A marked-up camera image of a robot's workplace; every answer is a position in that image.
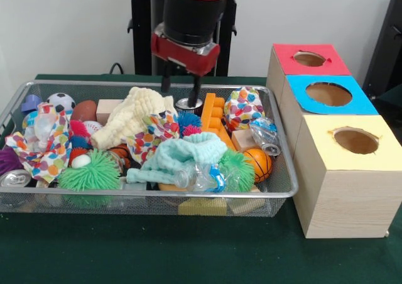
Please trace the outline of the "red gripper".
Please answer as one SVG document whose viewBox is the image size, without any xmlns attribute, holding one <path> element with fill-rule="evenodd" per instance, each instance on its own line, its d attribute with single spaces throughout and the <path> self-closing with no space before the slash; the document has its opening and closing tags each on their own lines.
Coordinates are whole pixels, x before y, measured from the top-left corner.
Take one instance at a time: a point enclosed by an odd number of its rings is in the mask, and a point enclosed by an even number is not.
<svg viewBox="0 0 402 284">
<path fill-rule="evenodd" d="M 164 60 L 161 91 L 167 93 L 171 86 L 172 62 L 184 67 L 193 75 L 193 89 L 190 93 L 190 107 L 195 107 L 201 88 L 201 77 L 209 73 L 217 62 L 220 46 L 212 41 L 204 46 L 181 45 L 167 37 L 164 24 L 160 23 L 151 37 L 151 52 Z"/>
</svg>

